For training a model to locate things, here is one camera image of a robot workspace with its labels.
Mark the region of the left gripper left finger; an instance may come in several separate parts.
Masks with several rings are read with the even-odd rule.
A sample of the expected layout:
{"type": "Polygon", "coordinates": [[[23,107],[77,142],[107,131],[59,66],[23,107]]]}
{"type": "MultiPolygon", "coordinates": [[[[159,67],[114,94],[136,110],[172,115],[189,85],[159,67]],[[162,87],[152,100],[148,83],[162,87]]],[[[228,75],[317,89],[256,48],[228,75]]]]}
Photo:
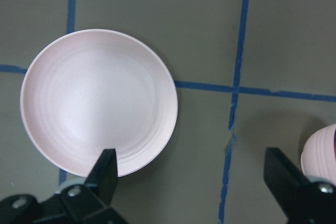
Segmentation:
{"type": "Polygon", "coordinates": [[[1,223],[125,223],[111,206],[118,182],[114,149],[102,151],[82,184],[73,184],[38,202],[30,194],[1,200],[1,223]]]}

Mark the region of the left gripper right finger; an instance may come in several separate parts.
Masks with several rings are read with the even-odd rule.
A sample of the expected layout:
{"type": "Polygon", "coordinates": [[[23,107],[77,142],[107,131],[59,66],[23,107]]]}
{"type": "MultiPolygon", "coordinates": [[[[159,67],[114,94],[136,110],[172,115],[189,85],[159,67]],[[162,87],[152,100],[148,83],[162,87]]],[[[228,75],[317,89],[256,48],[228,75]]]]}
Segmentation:
{"type": "Polygon", "coordinates": [[[264,181],[287,223],[335,223],[335,185],[306,177],[279,148],[265,150],[264,181]]]}

